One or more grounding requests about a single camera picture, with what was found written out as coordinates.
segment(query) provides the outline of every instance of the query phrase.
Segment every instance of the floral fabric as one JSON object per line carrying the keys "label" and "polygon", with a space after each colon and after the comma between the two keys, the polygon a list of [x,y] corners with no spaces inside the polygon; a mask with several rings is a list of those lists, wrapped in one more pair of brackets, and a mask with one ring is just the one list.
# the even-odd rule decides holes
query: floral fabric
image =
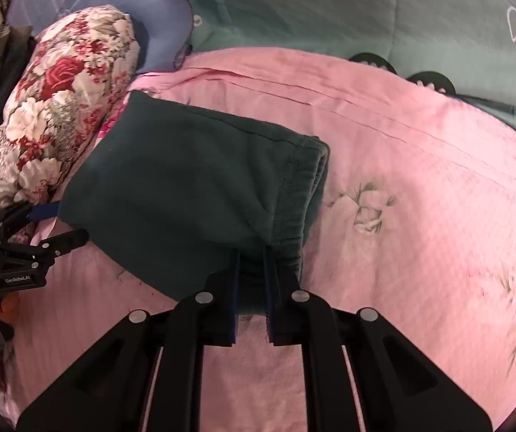
{"label": "floral fabric", "polygon": [[38,36],[0,126],[0,208],[44,203],[123,97],[139,46],[113,6],[68,15]]}

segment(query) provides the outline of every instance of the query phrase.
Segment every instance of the black circular pattern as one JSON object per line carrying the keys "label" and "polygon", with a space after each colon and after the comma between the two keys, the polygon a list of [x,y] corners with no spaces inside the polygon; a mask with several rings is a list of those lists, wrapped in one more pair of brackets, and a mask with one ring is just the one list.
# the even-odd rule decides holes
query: black circular pattern
{"label": "black circular pattern", "polygon": [[422,71],[408,78],[408,81],[418,86],[424,86],[432,91],[446,95],[456,95],[456,88],[446,76],[435,71]]}
{"label": "black circular pattern", "polygon": [[394,67],[390,65],[385,59],[374,53],[369,53],[369,51],[359,53],[358,55],[352,57],[349,61],[355,63],[362,63],[364,65],[370,65],[374,68],[385,69],[390,73],[394,73],[395,75],[398,74],[396,73]]}

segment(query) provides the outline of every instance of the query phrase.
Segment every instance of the pink bedsheet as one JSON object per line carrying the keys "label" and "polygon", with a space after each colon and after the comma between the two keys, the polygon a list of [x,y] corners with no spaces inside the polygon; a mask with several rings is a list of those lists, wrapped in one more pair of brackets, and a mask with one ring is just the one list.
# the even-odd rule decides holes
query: pink bedsheet
{"label": "pink bedsheet", "polygon": [[[516,406],[513,130],[388,72],[287,49],[198,54],[132,89],[327,142],[304,287],[342,310],[376,307],[501,424]],[[173,305],[92,244],[58,259],[46,288],[22,294],[17,410],[131,310]],[[264,320],[243,320],[235,348],[207,351],[201,430],[306,430],[301,372],[299,349],[269,346]]]}

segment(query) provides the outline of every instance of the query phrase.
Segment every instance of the blue cloth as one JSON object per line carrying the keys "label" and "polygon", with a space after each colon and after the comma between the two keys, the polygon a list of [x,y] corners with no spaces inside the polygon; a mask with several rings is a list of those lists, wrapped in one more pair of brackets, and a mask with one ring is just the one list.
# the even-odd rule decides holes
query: blue cloth
{"label": "blue cloth", "polygon": [[42,204],[40,206],[34,206],[28,214],[28,219],[33,222],[39,222],[44,219],[50,219],[58,215],[58,208],[60,202],[52,202],[48,204]]}
{"label": "blue cloth", "polygon": [[60,18],[89,6],[111,4],[132,17],[140,44],[137,73],[175,71],[184,60],[192,32],[188,0],[12,0],[7,21],[38,34]]}

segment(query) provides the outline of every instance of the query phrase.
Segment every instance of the dark green fabric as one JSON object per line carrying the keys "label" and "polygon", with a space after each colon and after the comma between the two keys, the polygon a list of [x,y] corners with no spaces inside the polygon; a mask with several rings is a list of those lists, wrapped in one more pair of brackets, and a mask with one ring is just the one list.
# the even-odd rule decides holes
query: dark green fabric
{"label": "dark green fabric", "polygon": [[259,311],[263,246],[300,276],[328,158],[325,143],[280,125],[134,91],[58,215],[175,300],[201,290],[239,248],[242,311]]}

